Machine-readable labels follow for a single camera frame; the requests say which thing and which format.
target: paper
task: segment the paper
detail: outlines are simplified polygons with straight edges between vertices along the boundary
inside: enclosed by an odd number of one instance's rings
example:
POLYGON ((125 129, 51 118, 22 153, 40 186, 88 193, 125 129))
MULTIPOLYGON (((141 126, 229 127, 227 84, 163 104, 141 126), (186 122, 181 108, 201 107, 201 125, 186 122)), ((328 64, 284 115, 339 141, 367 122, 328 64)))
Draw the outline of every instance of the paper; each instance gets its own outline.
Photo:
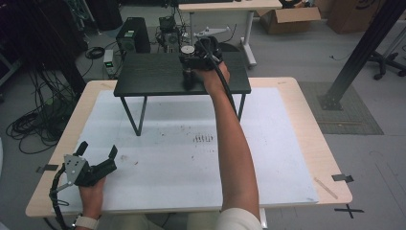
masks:
MULTIPOLYGON (((240 96, 234 96, 238 109, 240 96)), ((144 98, 125 98, 138 125, 144 98)), ((277 88, 253 88, 241 125, 266 206, 315 203, 317 193, 277 88)), ((217 209, 222 203, 214 109, 209 96, 148 97, 141 136, 119 98, 102 91, 79 138, 97 165, 113 145, 118 169, 107 176, 104 211, 217 209)), ((59 193, 80 212, 78 187, 59 193)))

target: white sleeve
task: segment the white sleeve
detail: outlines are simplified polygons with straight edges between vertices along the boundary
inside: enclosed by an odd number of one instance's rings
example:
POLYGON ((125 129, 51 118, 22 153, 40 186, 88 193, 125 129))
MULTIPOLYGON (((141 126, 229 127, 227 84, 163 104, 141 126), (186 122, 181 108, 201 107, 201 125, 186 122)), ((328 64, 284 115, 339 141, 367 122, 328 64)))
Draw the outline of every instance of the white sleeve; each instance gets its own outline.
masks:
POLYGON ((262 230, 259 220, 250 212, 232 208, 223 211, 218 217, 215 230, 262 230))

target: forearm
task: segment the forearm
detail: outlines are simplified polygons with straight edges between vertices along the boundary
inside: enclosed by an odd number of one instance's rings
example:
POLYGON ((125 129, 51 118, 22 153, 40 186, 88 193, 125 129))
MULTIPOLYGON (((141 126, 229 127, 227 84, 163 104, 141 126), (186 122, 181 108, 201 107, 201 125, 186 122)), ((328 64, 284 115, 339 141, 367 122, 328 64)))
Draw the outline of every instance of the forearm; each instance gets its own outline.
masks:
POLYGON ((259 218, 259 192, 251 151, 225 93, 212 95, 223 210, 242 207, 259 218))

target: green mat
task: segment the green mat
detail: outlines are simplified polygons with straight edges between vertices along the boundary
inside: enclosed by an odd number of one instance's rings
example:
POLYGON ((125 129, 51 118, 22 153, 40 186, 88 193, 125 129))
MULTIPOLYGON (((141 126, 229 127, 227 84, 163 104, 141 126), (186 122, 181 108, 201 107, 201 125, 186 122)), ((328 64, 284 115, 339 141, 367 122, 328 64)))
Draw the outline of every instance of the green mat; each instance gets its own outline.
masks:
POLYGON ((317 97, 325 95, 332 83, 299 82, 299 85, 324 134, 384 134, 352 86, 340 101, 343 110, 323 110, 317 97))

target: hand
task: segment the hand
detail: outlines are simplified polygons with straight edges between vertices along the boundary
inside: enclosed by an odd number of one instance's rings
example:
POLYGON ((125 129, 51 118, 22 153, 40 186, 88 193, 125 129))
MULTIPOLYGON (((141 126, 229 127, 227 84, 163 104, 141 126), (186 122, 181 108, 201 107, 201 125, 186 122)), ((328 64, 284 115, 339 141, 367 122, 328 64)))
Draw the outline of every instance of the hand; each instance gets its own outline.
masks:
POLYGON ((83 206, 83 216, 91 219, 99 219, 102 214, 102 200, 105 178, 99 180, 92 187, 79 186, 81 203, 83 206))
MULTIPOLYGON (((230 80, 230 73, 229 73, 224 61, 222 61, 218 65, 218 68, 220 69, 221 73, 224 76, 224 79, 228 83, 230 80)), ((221 92, 225 93, 221 80, 215 70, 209 70, 209 71, 194 70, 194 71, 203 78, 204 87, 206 88, 206 91, 210 96, 214 96, 215 94, 221 93, 221 92)))

